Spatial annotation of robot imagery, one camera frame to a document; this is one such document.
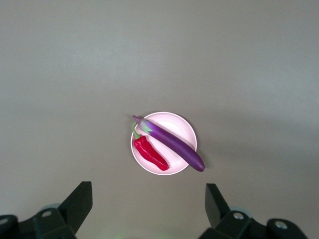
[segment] green calyx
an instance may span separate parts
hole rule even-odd
[[[143,131],[144,131],[145,133],[150,134],[150,132],[152,132],[153,130],[152,130],[150,127],[148,127],[147,124],[145,123],[145,124],[143,125]]]
[[[138,139],[138,138],[141,137],[141,135],[139,135],[139,134],[135,131],[135,126],[136,126],[136,125],[137,125],[136,122],[134,122],[134,123],[132,124],[132,131],[133,131],[133,134],[134,134],[135,139]]]

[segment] plate rim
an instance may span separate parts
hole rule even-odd
[[[153,115],[158,115],[158,114],[168,114],[168,115],[172,115],[172,116],[177,117],[177,118],[180,118],[182,121],[184,121],[184,122],[188,125],[188,127],[191,129],[191,132],[192,132],[192,134],[193,134],[193,136],[194,136],[194,139],[195,139],[194,149],[195,149],[195,151],[197,151],[197,137],[196,137],[196,133],[195,133],[193,127],[190,125],[190,123],[189,123],[185,118],[183,118],[182,116],[177,115],[177,114],[175,114],[175,113],[172,113],[172,112],[160,111],[160,112],[151,113],[151,114],[145,116],[144,119],[147,119],[147,118],[149,118],[149,117],[151,117],[151,116],[153,116]],[[136,156],[135,156],[135,154],[134,154],[134,152],[133,152],[133,145],[134,145],[134,144],[132,143],[132,142],[133,142],[133,137],[134,137],[134,133],[132,132],[132,134],[131,134],[131,140],[130,140],[132,155],[133,155],[135,161],[136,161],[144,170],[146,170],[147,172],[150,172],[150,173],[156,174],[156,175],[160,175],[160,176],[169,176],[169,175],[173,175],[173,174],[179,173],[179,172],[183,171],[185,168],[187,168],[187,167],[189,166],[189,164],[185,161],[185,167],[182,168],[182,169],[180,169],[179,171],[176,171],[176,172],[172,172],[172,173],[169,173],[169,174],[162,174],[162,173],[156,173],[156,172],[150,171],[149,169],[147,169],[147,168],[145,168],[144,166],[142,166],[142,165],[140,164],[140,162],[136,159]]]

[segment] screw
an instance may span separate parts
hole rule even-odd
[[[51,212],[50,211],[46,211],[44,213],[42,213],[42,217],[45,218],[45,217],[48,217],[51,215]]]
[[[3,218],[0,220],[0,225],[6,224],[8,221],[8,218]]]
[[[284,223],[282,221],[275,221],[275,225],[276,225],[276,227],[278,227],[280,229],[287,229],[288,228],[286,223]]]
[[[244,216],[241,213],[234,213],[234,218],[239,219],[239,220],[243,220]]]

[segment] red pepper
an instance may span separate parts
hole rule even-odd
[[[141,136],[135,131],[136,123],[132,125],[132,130],[134,133],[134,146],[141,154],[141,156],[148,162],[155,164],[160,170],[168,170],[169,165],[165,159],[152,147],[150,142],[148,142],[146,136]]]

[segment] purple eggplant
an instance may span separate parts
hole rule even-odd
[[[183,158],[191,167],[200,172],[204,171],[205,165],[203,160],[187,143],[147,119],[137,116],[133,116],[133,119],[142,131],[165,144]]]

